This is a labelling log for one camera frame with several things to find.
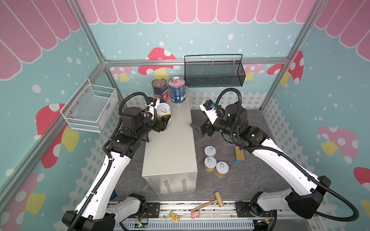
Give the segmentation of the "gold sardine tin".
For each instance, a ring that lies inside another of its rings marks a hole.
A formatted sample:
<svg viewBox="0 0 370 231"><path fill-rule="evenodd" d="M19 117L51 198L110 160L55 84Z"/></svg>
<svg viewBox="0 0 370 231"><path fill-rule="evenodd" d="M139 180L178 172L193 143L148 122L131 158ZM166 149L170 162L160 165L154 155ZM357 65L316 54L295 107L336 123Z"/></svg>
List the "gold sardine tin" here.
<svg viewBox="0 0 370 231"><path fill-rule="evenodd" d="M243 149L235 147L234 149L234 160L236 163L241 164L245 161L245 153Z"/></svg>

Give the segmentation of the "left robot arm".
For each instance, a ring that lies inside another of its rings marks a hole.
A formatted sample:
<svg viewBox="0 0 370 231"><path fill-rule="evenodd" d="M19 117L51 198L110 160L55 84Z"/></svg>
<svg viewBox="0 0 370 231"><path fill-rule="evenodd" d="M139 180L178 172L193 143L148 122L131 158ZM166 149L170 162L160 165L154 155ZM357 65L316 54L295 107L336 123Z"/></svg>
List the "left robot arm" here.
<svg viewBox="0 0 370 231"><path fill-rule="evenodd" d="M148 216L144 196L132 193L114 207L108 204L120 176L150 131L166 130L170 116L157 117L160 101L143 92L127 96L119 105L119 121L103 145L103 165L86 196L74 210L65 212L62 222L70 231L112 231L130 216Z"/></svg>

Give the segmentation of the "blue soup can pink lid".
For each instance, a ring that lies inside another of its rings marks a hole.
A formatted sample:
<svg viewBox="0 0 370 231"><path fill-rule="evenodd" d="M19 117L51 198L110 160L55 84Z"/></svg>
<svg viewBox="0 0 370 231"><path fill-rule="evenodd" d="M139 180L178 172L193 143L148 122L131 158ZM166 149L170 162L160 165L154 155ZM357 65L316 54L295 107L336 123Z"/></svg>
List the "blue soup can pink lid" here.
<svg viewBox="0 0 370 231"><path fill-rule="evenodd" d="M168 81L170 99L175 104L181 104L186 99L185 80L180 77Z"/></svg>

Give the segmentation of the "dark blue tomato can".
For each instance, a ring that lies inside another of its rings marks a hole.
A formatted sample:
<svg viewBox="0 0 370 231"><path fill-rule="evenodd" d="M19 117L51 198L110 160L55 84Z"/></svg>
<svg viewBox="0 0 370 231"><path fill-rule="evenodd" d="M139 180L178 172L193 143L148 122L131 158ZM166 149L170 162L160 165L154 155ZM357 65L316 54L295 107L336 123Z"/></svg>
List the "dark blue tomato can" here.
<svg viewBox="0 0 370 231"><path fill-rule="evenodd" d="M154 79L152 81L152 87L154 97L157 98L160 103L165 103L168 101L168 86L165 79Z"/></svg>

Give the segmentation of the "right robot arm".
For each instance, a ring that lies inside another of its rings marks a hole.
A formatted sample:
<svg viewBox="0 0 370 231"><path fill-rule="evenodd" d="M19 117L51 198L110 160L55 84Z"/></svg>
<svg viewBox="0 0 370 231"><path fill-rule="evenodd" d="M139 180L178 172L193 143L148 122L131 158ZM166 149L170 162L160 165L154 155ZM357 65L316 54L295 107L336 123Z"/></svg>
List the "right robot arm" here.
<svg viewBox="0 0 370 231"><path fill-rule="evenodd" d="M215 132L222 136L228 135L228 143L234 144L237 150L247 151L263 160L290 185L285 191L257 192L245 206L251 215L260 217L267 212L276 215L279 210L291 210L306 219L314 215L340 222L351 222L359 218L357 208L330 189L329 178L318 177L308 171L281 151L264 131L248 124L248 113L242 107L242 95L239 90L227 88L215 102L206 100L199 107L207 119L201 126L192 125L192 128L200 135L211 137ZM346 204L352 210L352 215L336 217L319 212L318 208L326 193Z"/></svg>

